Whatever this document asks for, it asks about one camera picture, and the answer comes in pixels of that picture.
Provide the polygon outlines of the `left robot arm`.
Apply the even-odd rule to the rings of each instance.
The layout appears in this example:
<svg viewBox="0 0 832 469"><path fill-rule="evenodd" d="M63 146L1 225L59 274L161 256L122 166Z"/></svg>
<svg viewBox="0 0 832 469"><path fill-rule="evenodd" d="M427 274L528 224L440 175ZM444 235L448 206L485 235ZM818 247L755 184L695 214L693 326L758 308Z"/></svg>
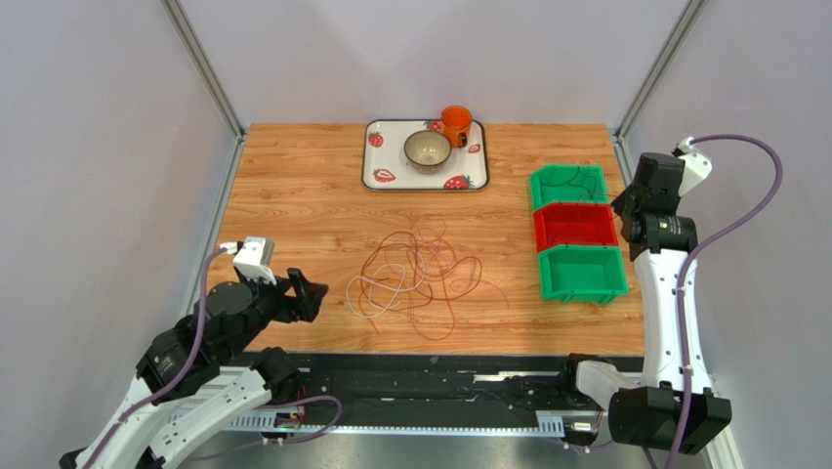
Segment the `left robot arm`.
<svg viewBox="0 0 832 469"><path fill-rule="evenodd" d="M312 322L328 286L295 268L275 282L240 277L201 287L193 314L157 335L137 364L123 404L87 447L61 468L176 468L235 418L260 405L296 405L301 372L279 347L266 348L226 386L183 417L172 415L218 378L271 322Z"/></svg>

